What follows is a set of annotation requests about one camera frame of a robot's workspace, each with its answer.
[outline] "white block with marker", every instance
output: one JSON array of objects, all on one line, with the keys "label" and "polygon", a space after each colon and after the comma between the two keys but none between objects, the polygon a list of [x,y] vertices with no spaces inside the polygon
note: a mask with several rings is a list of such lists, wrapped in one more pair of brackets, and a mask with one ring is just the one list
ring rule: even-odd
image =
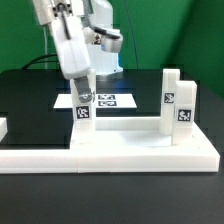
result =
[{"label": "white block with marker", "polygon": [[79,94],[74,83],[70,81],[71,95],[72,95],[72,109],[73,109],[73,130],[72,139],[75,143],[91,142],[95,132],[95,96],[96,96],[96,75],[95,70],[87,76],[89,88],[92,92],[92,100],[87,103],[82,103],[79,99]]},{"label": "white block with marker", "polygon": [[172,134],[176,81],[180,80],[179,69],[163,69],[163,86],[159,132]]},{"label": "white block with marker", "polygon": [[187,144],[192,137],[197,85],[194,81],[176,82],[172,144]]}]

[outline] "green wall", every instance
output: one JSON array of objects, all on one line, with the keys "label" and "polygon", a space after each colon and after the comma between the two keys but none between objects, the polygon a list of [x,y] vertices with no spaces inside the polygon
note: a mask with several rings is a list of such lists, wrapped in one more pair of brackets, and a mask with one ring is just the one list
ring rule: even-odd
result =
[{"label": "green wall", "polygon": [[[126,0],[138,63],[124,1],[110,2],[114,27],[124,35],[124,68],[180,67],[224,97],[223,0]],[[31,0],[1,2],[0,72],[44,54],[43,30],[37,24]]]}]

